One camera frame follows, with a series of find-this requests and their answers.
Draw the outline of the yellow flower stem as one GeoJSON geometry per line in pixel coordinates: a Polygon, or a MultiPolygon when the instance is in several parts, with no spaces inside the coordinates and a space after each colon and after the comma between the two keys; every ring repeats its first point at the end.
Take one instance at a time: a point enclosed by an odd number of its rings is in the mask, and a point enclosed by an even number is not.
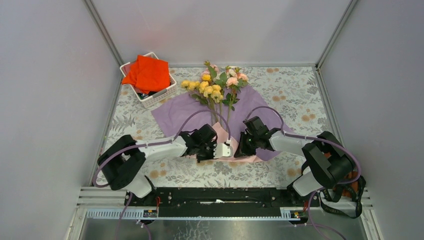
{"type": "Polygon", "coordinates": [[[223,88],[214,82],[211,73],[202,73],[200,81],[183,80],[180,86],[195,101],[214,111],[211,114],[213,124],[222,123],[222,119],[218,117],[218,114],[222,113],[223,88]]]}

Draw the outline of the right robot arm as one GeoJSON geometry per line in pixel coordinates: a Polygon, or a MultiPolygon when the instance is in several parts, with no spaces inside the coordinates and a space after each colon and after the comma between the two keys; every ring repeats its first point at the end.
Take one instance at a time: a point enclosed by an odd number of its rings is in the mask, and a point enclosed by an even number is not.
{"type": "Polygon", "coordinates": [[[287,186],[286,198],[293,206],[301,205],[313,191],[347,183],[346,176],[359,168],[356,158],[328,131],[316,137],[298,135],[282,128],[268,128],[258,116],[244,124],[246,129],[240,134],[235,158],[256,155],[258,149],[305,158],[309,172],[287,186]]]}

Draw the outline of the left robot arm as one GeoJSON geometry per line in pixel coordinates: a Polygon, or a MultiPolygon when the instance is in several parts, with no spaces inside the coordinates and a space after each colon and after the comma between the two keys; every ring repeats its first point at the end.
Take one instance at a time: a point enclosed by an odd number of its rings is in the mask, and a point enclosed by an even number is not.
{"type": "Polygon", "coordinates": [[[111,190],[126,190],[144,206],[155,200],[154,186],[140,170],[146,161],[195,156],[211,160],[217,146],[218,134],[209,124],[192,131],[153,142],[137,142],[131,135],[120,137],[98,159],[101,172],[111,190]]]}

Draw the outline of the pink flower stem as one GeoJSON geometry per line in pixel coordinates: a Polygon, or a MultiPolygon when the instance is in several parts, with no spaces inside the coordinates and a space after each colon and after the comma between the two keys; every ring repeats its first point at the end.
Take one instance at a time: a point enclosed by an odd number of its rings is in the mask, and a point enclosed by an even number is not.
{"type": "Polygon", "coordinates": [[[209,61],[205,61],[203,65],[206,67],[206,70],[200,74],[200,79],[203,82],[213,82],[220,71],[218,66],[210,63],[209,61]]]}

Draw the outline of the pink white rose stems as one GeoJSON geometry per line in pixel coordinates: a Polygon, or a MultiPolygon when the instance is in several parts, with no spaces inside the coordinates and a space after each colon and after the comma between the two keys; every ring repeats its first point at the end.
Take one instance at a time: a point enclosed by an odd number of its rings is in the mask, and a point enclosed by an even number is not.
{"type": "Polygon", "coordinates": [[[222,104],[227,106],[226,121],[229,123],[231,114],[235,111],[234,105],[240,100],[238,93],[249,84],[249,78],[240,67],[226,66],[225,73],[220,79],[224,83],[222,104]]]}

